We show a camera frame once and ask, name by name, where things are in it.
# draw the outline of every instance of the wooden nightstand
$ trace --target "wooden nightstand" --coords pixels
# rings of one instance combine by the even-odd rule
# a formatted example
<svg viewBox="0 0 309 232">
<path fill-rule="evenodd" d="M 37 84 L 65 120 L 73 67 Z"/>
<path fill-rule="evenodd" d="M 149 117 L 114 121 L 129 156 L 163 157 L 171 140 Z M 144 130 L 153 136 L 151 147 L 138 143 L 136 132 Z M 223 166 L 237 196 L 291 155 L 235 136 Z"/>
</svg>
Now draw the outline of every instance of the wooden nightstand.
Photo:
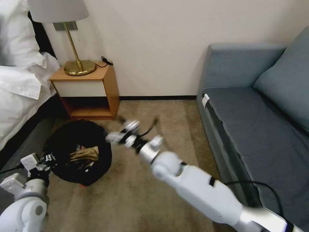
<svg viewBox="0 0 309 232">
<path fill-rule="evenodd" d="M 71 120 L 113 120 L 119 107 L 119 91 L 114 67 L 107 65 L 84 76 L 69 76 L 63 67 L 50 81 Z"/>
</svg>

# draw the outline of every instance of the white tag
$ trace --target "white tag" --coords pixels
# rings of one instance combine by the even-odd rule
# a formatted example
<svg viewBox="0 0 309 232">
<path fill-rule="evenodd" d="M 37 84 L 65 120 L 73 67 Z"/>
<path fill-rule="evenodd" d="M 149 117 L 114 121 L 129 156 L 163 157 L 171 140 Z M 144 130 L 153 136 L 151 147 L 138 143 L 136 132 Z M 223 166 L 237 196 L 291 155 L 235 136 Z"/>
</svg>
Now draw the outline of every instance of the white tag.
<svg viewBox="0 0 309 232">
<path fill-rule="evenodd" d="M 203 99 L 202 99 L 202 104 L 204 106 L 204 108 L 206 107 L 206 103 L 208 102 L 209 97 L 207 94 L 204 95 Z"/>
</svg>

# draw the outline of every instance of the lamp stand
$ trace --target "lamp stand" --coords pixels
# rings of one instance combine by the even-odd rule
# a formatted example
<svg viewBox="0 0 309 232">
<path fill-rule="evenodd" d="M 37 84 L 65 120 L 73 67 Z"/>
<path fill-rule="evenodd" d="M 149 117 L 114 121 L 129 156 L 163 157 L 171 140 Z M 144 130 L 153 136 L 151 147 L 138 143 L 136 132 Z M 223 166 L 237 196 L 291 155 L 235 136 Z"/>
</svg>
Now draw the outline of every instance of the lamp stand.
<svg viewBox="0 0 309 232">
<path fill-rule="evenodd" d="M 70 33 L 70 31 L 67 27 L 67 23 L 64 22 L 63 24 L 64 24 L 65 30 L 68 34 L 70 44 L 72 46 L 72 49 L 73 49 L 73 52 L 74 52 L 74 55 L 75 55 L 75 58 L 76 58 L 76 61 L 70 61 L 65 65 L 64 72 L 67 75 L 70 75 L 70 76 L 81 76 L 81 75 L 86 75 L 86 74 L 89 74 L 89 73 L 95 71 L 96 64 L 94 62 L 87 61 L 87 60 L 81 61 L 78 58 L 78 55 L 77 55 L 77 52 L 76 52 L 76 49 L 75 49 L 75 46 L 74 46 L 74 43 L 73 43 L 73 40 L 72 40 L 72 37 L 71 37 L 71 33 Z"/>
</svg>

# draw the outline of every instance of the black baseboard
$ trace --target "black baseboard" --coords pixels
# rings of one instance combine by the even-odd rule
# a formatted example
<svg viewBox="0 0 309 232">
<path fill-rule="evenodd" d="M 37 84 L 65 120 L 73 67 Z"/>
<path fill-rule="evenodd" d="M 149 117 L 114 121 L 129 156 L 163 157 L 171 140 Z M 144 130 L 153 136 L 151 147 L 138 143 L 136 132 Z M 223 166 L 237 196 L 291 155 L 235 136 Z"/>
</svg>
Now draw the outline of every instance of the black baseboard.
<svg viewBox="0 0 309 232">
<path fill-rule="evenodd" d="M 182 96 L 120 96 L 121 101 L 131 100 L 195 100 L 196 95 Z"/>
</svg>

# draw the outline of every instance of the white pillow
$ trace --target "white pillow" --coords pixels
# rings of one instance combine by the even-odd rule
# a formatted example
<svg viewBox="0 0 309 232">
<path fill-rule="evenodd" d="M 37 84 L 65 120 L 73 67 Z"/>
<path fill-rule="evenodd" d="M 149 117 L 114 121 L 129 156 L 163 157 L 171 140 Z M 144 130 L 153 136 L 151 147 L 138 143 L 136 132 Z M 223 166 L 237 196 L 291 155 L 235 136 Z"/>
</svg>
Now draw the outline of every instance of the white pillow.
<svg viewBox="0 0 309 232">
<path fill-rule="evenodd" d="M 27 68 L 43 65 L 26 0 L 0 0 L 1 65 Z"/>
<path fill-rule="evenodd" d="M 41 83 L 35 74 L 17 67 L 0 66 L 0 88 L 21 96 L 38 99 Z"/>
</svg>

